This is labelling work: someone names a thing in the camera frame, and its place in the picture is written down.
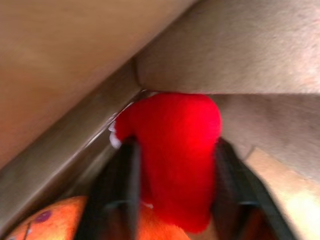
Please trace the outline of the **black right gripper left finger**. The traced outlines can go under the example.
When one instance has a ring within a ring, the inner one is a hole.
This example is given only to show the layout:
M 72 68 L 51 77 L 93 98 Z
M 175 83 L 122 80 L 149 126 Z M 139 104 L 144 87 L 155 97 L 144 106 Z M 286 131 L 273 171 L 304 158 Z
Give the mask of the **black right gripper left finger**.
M 140 211 L 141 149 L 128 137 L 94 180 L 74 238 L 135 240 Z

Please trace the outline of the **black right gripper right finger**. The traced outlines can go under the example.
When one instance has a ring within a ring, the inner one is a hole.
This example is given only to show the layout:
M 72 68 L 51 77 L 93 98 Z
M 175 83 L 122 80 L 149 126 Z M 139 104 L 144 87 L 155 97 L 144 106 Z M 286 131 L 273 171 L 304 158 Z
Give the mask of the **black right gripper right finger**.
M 220 138 L 216 145 L 216 200 L 212 207 L 220 240 L 295 240 L 297 237 L 262 181 Z

